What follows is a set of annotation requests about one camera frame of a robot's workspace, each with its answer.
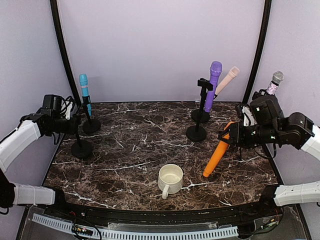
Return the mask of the orange toy microphone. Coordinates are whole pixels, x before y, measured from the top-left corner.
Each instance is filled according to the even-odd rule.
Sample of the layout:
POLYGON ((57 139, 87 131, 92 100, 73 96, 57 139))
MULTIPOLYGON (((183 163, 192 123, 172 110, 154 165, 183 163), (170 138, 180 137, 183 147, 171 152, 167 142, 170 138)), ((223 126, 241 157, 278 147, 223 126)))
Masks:
POLYGON ((209 162, 207 163, 207 165, 203 171, 203 176, 206 178, 208 178, 213 173, 213 171, 215 170, 218 163, 220 162, 220 160, 222 159, 222 157, 224 156, 224 154, 226 152, 226 151, 218 151, 218 145, 217 145, 215 151, 213 152, 209 162))

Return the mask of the black stand of blue microphone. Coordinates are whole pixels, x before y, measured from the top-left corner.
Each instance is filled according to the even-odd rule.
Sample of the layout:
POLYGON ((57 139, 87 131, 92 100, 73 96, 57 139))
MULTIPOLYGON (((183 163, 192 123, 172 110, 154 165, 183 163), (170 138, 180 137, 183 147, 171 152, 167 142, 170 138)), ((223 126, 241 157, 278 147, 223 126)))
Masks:
POLYGON ((101 129, 101 122, 98 119, 91 118, 89 114, 89 108, 88 104, 90 104, 90 96, 83 96, 82 97, 83 103, 82 108, 85 113, 85 116, 87 118, 87 121, 85 121, 82 125, 82 130, 85 134, 93 134, 101 129))

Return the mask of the black stand of orange microphone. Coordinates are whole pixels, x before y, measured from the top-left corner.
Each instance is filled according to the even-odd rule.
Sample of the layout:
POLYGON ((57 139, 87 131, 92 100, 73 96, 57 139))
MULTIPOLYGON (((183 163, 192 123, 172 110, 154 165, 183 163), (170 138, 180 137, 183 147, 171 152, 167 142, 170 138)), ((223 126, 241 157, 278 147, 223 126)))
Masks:
POLYGON ((92 144, 84 139, 80 138, 79 128, 74 130, 76 142, 72 144, 70 150, 71 154, 78 159, 86 159, 93 153, 92 144))

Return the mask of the black stand of purple microphone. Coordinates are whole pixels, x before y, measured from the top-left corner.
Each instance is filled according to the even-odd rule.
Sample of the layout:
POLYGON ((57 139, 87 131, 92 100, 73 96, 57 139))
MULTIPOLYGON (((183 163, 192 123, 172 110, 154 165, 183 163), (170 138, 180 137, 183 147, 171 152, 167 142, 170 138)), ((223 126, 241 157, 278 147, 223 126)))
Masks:
POLYGON ((211 91, 213 89, 212 84, 210 83, 209 80, 206 80, 204 78, 200 78, 197 81, 197 86, 201 87, 201 92, 200 92, 200 106, 199 109, 196 109, 192 112, 191 118, 195 121, 195 125, 190 126, 186 130, 186 136, 189 140, 192 142, 201 142, 206 139, 207 137, 207 132, 206 130, 200 126, 201 119, 204 113, 204 107, 205 107, 205 102, 207 98, 207 93, 208 91, 211 91))

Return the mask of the blue toy microphone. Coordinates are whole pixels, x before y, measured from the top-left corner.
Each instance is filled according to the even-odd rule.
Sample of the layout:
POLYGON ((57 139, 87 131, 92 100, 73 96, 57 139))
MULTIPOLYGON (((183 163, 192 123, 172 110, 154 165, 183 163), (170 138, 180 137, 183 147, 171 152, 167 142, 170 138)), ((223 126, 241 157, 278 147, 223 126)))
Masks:
POLYGON ((79 84, 81 86, 82 91, 82 99, 84 102, 87 103, 87 109, 89 116, 92 115, 92 106, 91 106, 91 99, 89 94, 89 87, 88 87, 88 77, 85 73, 79 75, 79 84))

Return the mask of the purple toy microphone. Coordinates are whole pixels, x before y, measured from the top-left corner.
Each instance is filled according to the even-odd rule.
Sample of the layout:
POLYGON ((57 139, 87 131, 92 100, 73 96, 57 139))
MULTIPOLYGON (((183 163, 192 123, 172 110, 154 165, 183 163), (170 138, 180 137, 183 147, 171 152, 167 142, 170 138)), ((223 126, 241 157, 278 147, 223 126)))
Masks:
POLYGON ((218 86, 219 77, 222 73, 223 67, 222 63, 219 61, 213 61, 210 66, 210 79, 209 82, 212 84, 212 90, 207 92, 204 111, 209 113, 212 109, 216 88, 218 86))

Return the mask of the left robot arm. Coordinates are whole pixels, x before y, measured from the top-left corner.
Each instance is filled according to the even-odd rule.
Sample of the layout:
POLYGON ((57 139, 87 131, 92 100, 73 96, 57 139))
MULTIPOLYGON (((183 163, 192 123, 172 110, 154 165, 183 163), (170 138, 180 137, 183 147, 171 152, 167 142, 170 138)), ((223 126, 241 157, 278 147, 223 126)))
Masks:
POLYGON ((47 94, 42 107, 36 113, 21 117, 18 126, 0 141, 0 207, 14 205, 46 205, 60 218, 67 218, 70 206, 62 199, 56 199, 56 191, 43 186, 13 183, 5 173, 13 161, 32 143, 43 136, 53 137, 54 144, 61 135, 78 132, 79 120, 72 111, 75 100, 72 96, 63 98, 47 94))

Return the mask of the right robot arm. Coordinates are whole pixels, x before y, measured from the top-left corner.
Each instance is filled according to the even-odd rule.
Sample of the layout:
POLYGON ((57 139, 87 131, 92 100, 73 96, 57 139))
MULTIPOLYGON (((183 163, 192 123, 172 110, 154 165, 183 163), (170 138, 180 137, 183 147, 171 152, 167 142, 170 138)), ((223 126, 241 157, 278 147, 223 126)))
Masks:
MULTIPOLYGON (((275 95, 262 95, 251 101, 249 112, 254 122, 233 122, 218 133, 222 142, 241 148, 254 148, 272 144, 282 147, 291 145, 316 159, 320 158, 320 128, 307 116, 294 112, 285 117, 275 95)), ((296 185, 268 185, 255 205, 255 213, 266 217, 278 207, 291 204, 319 203, 318 181, 296 185)))

